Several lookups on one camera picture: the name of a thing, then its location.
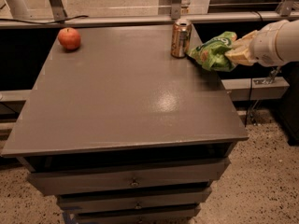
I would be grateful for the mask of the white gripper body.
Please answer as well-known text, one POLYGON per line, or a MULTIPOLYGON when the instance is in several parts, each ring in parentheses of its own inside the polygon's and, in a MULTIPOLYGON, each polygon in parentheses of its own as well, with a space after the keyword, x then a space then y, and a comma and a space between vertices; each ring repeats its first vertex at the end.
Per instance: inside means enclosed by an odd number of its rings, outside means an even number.
POLYGON ((256 63, 264 67, 283 66, 287 58, 289 32, 286 30, 290 22, 287 20, 267 24, 259 30, 249 44, 249 51, 256 63))

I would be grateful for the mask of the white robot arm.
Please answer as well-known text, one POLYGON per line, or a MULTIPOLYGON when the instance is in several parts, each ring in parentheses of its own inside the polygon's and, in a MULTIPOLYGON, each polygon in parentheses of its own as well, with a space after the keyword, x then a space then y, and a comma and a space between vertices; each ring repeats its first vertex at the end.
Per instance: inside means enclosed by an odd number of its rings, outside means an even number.
POLYGON ((236 64, 263 67, 299 61, 299 21, 276 21, 233 42, 225 56, 236 64))

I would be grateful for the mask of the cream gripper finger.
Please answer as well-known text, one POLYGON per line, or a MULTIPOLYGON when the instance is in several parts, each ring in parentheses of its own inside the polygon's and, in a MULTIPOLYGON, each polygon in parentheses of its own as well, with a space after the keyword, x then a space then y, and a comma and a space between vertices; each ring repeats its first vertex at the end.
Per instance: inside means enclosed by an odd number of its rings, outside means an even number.
POLYGON ((252 58, 251 53, 247 47, 238 47, 236 49, 231 49, 225 53, 225 56, 235 64, 252 66, 255 63, 255 60, 252 58))
POLYGON ((257 35, 257 33, 258 33, 258 31, 254 30, 254 31, 242 36, 241 38, 239 38, 233 42, 232 47, 238 48, 238 47, 242 47, 242 46, 247 46, 251 42, 251 40, 257 35))

